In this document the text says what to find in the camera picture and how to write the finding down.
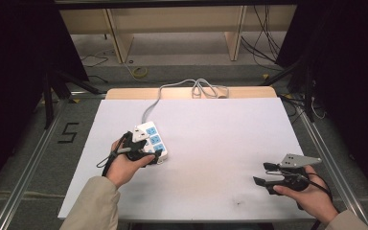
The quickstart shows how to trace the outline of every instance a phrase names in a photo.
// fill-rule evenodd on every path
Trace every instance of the sleeve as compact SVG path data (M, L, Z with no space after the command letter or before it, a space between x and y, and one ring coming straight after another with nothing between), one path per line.
M119 197L116 186L106 177L90 178L60 229L116 229Z
M368 230L368 226L366 226L366 224L364 224L354 213L346 210L336 216L326 228L326 230L339 229Z

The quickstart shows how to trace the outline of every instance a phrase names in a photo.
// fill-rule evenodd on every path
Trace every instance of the white cable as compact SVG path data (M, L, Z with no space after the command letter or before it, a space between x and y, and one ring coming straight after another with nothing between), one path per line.
M322 116L319 116L316 112L315 112L315 109L313 108L313 101L315 100L315 97L312 97L311 98L311 108L312 108L312 112L313 114L315 114L315 116L319 119L324 119L325 118L325 115L327 114L327 112L324 112L324 115Z
M226 98L229 97L229 89L228 87L226 86L223 86L223 85L213 85L213 84L210 84L207 80L205 79L198 79L198 80L183 80L181 82L178 82L178 83L171 83L171 84L165 84L163 86L161 86L158 90L158 95L157 95L157 100L156 102L154 102L151 106L149 106L145 112L143 113L142 115L142 124L146 122L146 118L148 116L148 113L151 112L151 110L158 104L158 102L160 101L160 98L161 98L161 90L165 87L170 87L170 86L176 86L176 85L179 85L179 84L182 84L182 83L185 83L185 82L188 82L188 81L191 81L194 83L193 85L193 88L191 90L192 92L192 98L194 97L201 97L202 94L204 94L206 97L209 97L209 98L217 98L219 95L217 93L217 91L215 90L215 88L224 88L226 90ZM213 91L213 94L210 94L208 92L206 92L202 86L202 84L206 84L212 91Z

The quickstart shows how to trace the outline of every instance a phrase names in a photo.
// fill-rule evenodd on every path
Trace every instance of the power strip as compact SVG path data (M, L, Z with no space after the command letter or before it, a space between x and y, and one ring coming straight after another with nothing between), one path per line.
M162 150L157 164L163 163L163 161L167 159L167 149L154 122L146 122L137 126L137 128L141 129L148 135L146 135L148 138L144 151L156 152L157 150Z

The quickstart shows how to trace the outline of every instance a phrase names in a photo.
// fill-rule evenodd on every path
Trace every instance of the white paper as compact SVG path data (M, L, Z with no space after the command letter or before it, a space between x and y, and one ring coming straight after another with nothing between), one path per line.
M141 123L154 100L102 101L58 217L67 217L85 182L111 144ZM140 169L121 189L125 221L262 221L312 219L285 196L269 195L253 176L264 162L303 154L277 98L161 100L148 116L169 155Z

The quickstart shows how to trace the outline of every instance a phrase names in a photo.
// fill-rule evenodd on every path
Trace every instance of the hand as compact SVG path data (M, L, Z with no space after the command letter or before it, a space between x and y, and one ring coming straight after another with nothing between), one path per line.
M115 150L118 142L116 141L112 145L112 150ZM134 176L136 171L146 166L150 161L154 159L154 155L148 155L137 161L130 161L124 154L118 155L109 167L106 174L106 178L115 184L116 188L120 188L122 185L128 183L128 181Z
M315 173L312 166L306 166L305 170L307 173ZM318 176L309 174L309 178L312 182L326 188L325 182ZM313 185L309 185L307 189L301 192L279 185L274 186L273 189L277 193L297 201L307 213L325 225L328 225L338 215L328 195Z

